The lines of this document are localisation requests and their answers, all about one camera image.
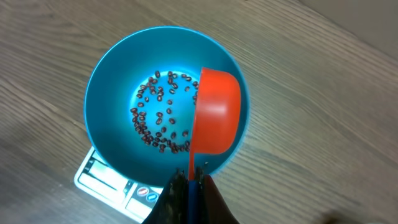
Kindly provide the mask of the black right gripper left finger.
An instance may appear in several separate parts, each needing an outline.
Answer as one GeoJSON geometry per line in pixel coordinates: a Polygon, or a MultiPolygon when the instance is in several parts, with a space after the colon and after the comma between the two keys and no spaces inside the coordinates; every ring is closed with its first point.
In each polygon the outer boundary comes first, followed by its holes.
{"type": "Polygon", "coordinates": [[[177,169],[165,185],[154,208],[142,224],[183,224],[187,222],[188,181],[177,169]]]}

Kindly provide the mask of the red measuring scoop blue handle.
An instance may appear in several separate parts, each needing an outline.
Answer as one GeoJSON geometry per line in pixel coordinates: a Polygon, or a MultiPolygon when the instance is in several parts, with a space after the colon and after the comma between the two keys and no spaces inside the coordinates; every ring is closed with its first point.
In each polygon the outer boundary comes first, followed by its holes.
{"type": "Polygon", "coordinates": [[[237,79],[227,72],[202,68],[188,163],[188,224],[199,223],[195,155],[226,152],[235,139],[240,110],[241,90],[237,79]]]}

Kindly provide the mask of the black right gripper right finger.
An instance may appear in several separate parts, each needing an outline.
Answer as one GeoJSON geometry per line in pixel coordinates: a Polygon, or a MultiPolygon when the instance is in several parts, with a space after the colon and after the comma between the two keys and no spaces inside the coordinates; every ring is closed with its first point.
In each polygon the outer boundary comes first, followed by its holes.
{"type": "Polygon", "coordinates": [[[231,213],[211,175],[205,174],[208,162],[195,169],[199,183],[198,222],[200,224],[239,224],[231,213]]]}

